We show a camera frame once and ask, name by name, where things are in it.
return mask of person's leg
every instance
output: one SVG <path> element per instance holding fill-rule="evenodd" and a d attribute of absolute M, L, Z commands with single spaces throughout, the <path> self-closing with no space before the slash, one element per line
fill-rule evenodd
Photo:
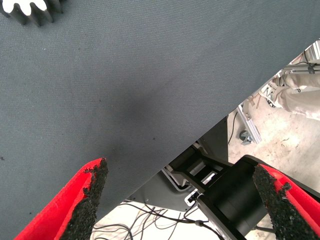
<path fill-rule="evenodd" d="M 288 112 L 320 120 L 320 89 L 298 92 L 287 86 L 278 87 L 273 93 L 273 101 Z"/>
<path fill-rule="evenodd" d="M 285 85 L 292 89 L 320 88 L 320 74 L 287 74 L 281 78 L 284 79 Z"/>

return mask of gear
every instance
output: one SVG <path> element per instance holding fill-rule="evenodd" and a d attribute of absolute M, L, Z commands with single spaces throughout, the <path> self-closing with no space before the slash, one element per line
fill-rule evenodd
<path fill-rule="evenodd" d="M 0 12 L 22 25 L 29 19 L 40 27 L 42 17 L 52 23 L 52 11 L 62 13 L 60 0 L 0 0 Z"/>

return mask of white floor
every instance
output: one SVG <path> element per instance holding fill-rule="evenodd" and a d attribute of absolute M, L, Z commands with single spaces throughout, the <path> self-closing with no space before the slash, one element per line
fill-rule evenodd
<path fill-rule="evenodd" d="M 258 145 L 242 145 L 239 133 L 245 129 L 240 117 L 237 116 L 234 125 L 234 134 L 229 144 L 229 161 L 235 163 L 243 155 L 253 155 L 289 176 L 297 179 L 305 185 L 320 192 L 320 121 L 307 119 L 302 115 L 286 112 L 281 108 L 270 107 L 264 98 L 259 95 L 254 99 L 255 105 L 250 106 L 249 110 L 252 119 L 258 128 L 262 142 Z M 235 111 L 228 118 L 228 135 L 232 131 L 232 124 Z M 110 224 L 126 224 L 131 226 L 138 210 L 130 206 L 116 207 L 111 213 L 104 217 L 96 226 Z M 168 211 L 166 216 L 177 218 L 179 212 Z M 205 216 L 197 210 L 189 216 L 194 220 L 205 219 Z M 150 216 L 148 223 L 151 223 L 153 216 Z M 140 231 L 142 221 L 138 221 L 133 228 L 133 234 Z M 173 222 L 167 219 L 159 219 L 159 225 L 171 225 Z M 260 223 L 260 227 L 271 227 L 270 219 L 266 216 Z M 104 231 L 113 231 L 118 227 L 106 227 Z M 167 240 L 174 227 L 159 230 L 154 224 L 149 226 L 143 233 L 143 240 Z M 92 240 L 124 240 L 125 231 L 116 232 L 94 232 Z M 209 230 L 194 224 L 179 223 L 171 236 L 171 240 L 194 240 L 194 239 L 218 239 Z M 274 240 L 275 235 L 262 231 L 251 231 L 246 238 L 248 240 Z M 141 239 L 141 234 L 134 237 L 135 240 Z"/>

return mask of floor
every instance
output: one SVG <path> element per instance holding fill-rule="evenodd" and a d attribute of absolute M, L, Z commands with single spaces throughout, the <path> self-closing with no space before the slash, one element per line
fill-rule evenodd
<path fill-rule="evenodd" d="M 239 115 L 237 115 L 234 121 L 234 134 L 229 144 L 229 161 L 235 163 L 243 155 L 253 155 L 320 192 L 320 122 L 305 118 L 302 115 L 286 112 L 282 108 L 272 108 L 263 97 L 261 97 L 260 100 L 259 98 L 260 95 L 258 94 L 253 99 L 254 105 L 249 106 L 249 111 L 260 132 L 262 142 L 259 144 L 252 143 L 250 145 L 242 145 L 239 134 L 245 129 L 245 126 Z M 231 112 L 228 117 L 229 137 L 232 132 L 235 113 L 235 111 Z M 144 207 L 144 205 L 140 203 L 134 204 L 140 208 Z M 96 227 L 119 223 L 130 227 L 137 214 L 139 214 L 138 209 L 128 205 L 121 205 L 99 221 Z M 166 216 L 172 218 L 178 218 L 179 214 L 179 212 L 173 210 L 165 213 Z M 136 222 L 135 227 L 132 229 L 133 235 L 142 229 L 144 221 L 146 221 L 145 226 L 152 223 L 154 216 L 149 216 L 148 219 L 146 219 L 146 217 L 148 217 L 147 214 Z M 189 218 L 194 220 L 206 219 L 200 210 L 196 210 Z M 165 228 L 172 226 L 174 222 L 160 218 L 157 220 L 157 223 L 159 227 Z M 272 227 L 269 216 L 266 216 L 258 225 L 260 227 Z M 139 233 L 134 239 L 218 239 L 211 231 L 194 224 L 179 223 L 175 230 L 174 227 L 173 225 L 168 229 L 160 230 L 152 224 L 143 231 L 143 236 Z M 113 232 L 93 232 L 91 236 L 92 240 L 129 240 L 129 238 L 126 238 L 127 232 L 124 229 L 119 229 L 118 226 L 104 227 L 100 230 Z M 276 239 L 274 234 L 258 230 L 251 231 L 246 238 L 247 240 Z"/>

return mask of gray fabric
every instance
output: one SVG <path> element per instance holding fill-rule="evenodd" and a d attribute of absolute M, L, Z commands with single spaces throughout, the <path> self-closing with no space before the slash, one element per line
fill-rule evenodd
<path fill-rule="evenodd" d="M 0 16 L 4 240 L 99 157 L 107 214 L 320 35 L 316 0 L 63 8 L 41 28 Z"/>

